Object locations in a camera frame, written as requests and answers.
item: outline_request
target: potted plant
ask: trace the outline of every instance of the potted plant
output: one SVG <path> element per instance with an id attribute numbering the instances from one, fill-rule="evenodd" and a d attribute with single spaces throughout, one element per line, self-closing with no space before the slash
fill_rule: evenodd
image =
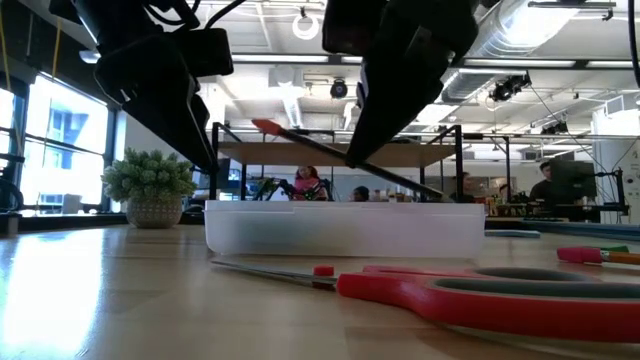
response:
<path id="1" fill-rule="evenodd" d="M 148 153 L 128 148 L 123 161 L 105 169 L 105 193 L 114 201 L 127 202 L 127 220 L 146 229 L 166 229 L 182 216 L 182 197 L 191 195 L 191 163 L 176 154 L 164 157 L 158 150 Z"/>

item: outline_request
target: table surface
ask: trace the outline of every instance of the table surface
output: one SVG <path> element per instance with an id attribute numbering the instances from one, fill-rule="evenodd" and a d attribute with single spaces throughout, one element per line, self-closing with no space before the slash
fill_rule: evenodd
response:
<path id="1" fill-rule="evenodd" d="M 349 144 L 325 144 L 346 152 Z M 296 143 L 223 142 L 219 150 L 246 165 L 345 166 L 344 161 Z M 369 158 L 381 167 L 426 167 L 455 154 L 453 145 L 387 144 Z"/>
<path id="2" fill-rule="evenodd" d="M 475 262 L 234 260 L 303 271 L 318 263 L 333 264 L 337 271 L 365 264 L 541 267 L 639 281 L 637 267 L 556 261 L 556 247 L 577 244 L 613 243 L 551 234 L 490 238 Z M 596 359 L 640 358 L 632 346 L 463 334 L 403 309 L 217 268 L 209 262 L 212 256 L 202 226 L 111 227 L 2 239 L 0 359 L 555 360 L 568 359 L 558 355 L 566 351 Z"/>

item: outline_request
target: ceiling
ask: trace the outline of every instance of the ceiling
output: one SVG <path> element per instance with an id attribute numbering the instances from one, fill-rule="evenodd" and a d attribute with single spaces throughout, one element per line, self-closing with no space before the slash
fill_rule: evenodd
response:
<path id="1" fill-rule="evenodd" d="M 21 0 L 48 21 L 55 19 L 47 14 L 48 0 Z M 310 17 L 322 24 L 324 1 L 247 1 L 222 18 L 216 27 L 227 30 L 233 53 L 320 54 L 321 34 L 311 40 L 294 35 L 292 22 L 300 13 L 300 6 Z M 215 14 L 228 1 L 203 0 L 197 16 L 202 23 Z M 616 7 L 615 17 L 602 21 L 604 10 L 581 11 L 554 37 L 541 45 L 530 56 L 547 58 L 616 58 L 628 59 L 629 46 L 625 6 Z M 301 27 L 308 27 L 309 20 L 302 20 Z M 91 37 L 80 26 L 65 22 L 63 30 L 78 41 L 94 47 Z M 224 93 L 224 118 L 234 128 L 251 127 L 252 118 L 276 118 L 286 124 L 287 103 L 269 89 L 269 70 L 273 64 L 236 65 L 235 72 L 224 78 L 201 79 L 203 88 L 214 86 Z M 304 95 L 297 101 L 305 128 L 344 130 L 345 108 L 351 109 L 355 85 L 359 81 L 359 66 L 296 65 L 302 71 Z M 530 72 L 533 88 L 553 112 L 567 120 L 569 129 L 588 133 L 592 111 L 602 106 L 603 99 L 631 93 L 637 89 L 631 71 L 558 71 L 533 70 Z M 349 95 L 343 100 L 331 99 L 329 90 L 335 78 L 343 78 L 349 86 Z M 459 123 L 465 132 L 538 131 L 532 124 L 544 124 L 549 110 L 541 104 L 538 95 L 525 89 L 507 103 L 493 104 L 487 99 L 497 76 L 480 88 L 459 108 L 442 119 L 420 120 L 413 129 L 433 130 L 439 124 Z M 219 99 L 205 99 L 208 105 L 220 107 Z"/>

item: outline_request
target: red scissors handle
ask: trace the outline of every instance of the red scissors handle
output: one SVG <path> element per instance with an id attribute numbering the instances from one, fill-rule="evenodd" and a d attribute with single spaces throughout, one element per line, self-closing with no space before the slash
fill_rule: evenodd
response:
<path id="1" fill-rule="evenodd" d="M 413 272 L 342 274 L 336 288 L 342 296 L 403 307 L 447 325 L 558 339 L 640 343 L 638 285 Z"/>

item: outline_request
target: green object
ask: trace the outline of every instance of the green object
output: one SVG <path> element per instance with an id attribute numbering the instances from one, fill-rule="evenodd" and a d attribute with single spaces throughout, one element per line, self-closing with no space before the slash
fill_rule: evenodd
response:
<path id="1" fill-rule="evenodd" d="M 611 252 L 629 252 L 629 248 L 626 245 L 621 246 L 609 246 L 609 247 L 601 247 L 600 251 L 611 251 Z"/>
<path id="2" fill-rule="evenodd" d="M 123 161 L 114 161 L 105 169 L 102 182 L 107 185 L 105 194 L 114 201 L 172 202 L 196 190 L 190 169 L 191 163 L 178 161 L 175 153 L 165 158 L 158 150 L 148 153 L 127 148 Z"/>

